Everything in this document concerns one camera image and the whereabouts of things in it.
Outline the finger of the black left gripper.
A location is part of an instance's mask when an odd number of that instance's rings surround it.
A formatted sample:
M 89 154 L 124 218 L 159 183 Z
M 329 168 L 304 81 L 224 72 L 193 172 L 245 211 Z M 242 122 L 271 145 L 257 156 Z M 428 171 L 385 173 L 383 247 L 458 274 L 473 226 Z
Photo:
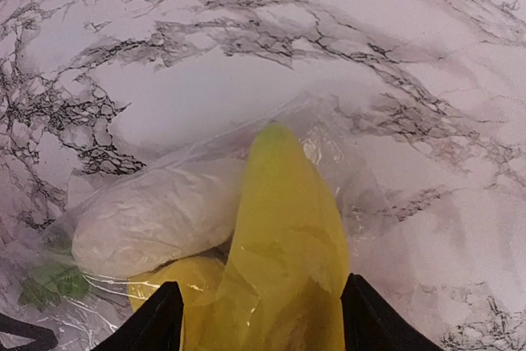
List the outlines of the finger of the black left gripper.
M 48 351 L 58 345 L 56 335 L 48 328 L 18 321 L 2 313 L 0 317 L 2 333 L 31 339 L 31 342 L 28 344 L 12 348 L 7 348 L 4 344 L 1 344 L 1 351 Z

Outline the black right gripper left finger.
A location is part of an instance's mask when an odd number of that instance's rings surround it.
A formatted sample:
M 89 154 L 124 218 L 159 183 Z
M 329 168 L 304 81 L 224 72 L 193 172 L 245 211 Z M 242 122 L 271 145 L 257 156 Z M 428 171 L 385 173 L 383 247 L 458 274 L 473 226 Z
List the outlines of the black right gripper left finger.
M 182 323 L 183 300 L 178 283 L 165 282 L 93 351 L 179 351 Z

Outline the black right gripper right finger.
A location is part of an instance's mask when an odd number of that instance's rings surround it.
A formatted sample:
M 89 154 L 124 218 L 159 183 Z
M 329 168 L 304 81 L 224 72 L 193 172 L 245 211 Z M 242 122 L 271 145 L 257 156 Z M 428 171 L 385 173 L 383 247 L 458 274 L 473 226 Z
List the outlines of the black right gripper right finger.
M 347 351 L 441 351 L 361 275 L 349 275 L 340 300 Z

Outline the clear zip top bag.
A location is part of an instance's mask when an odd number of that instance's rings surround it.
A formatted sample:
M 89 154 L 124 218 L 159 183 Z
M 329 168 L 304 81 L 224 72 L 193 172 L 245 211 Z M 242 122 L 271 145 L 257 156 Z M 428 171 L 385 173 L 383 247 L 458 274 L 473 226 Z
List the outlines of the clear zip top bag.
M 412 278 L 316 100 L 103 185 L 1 251 L 4 350 L 385 350 Z

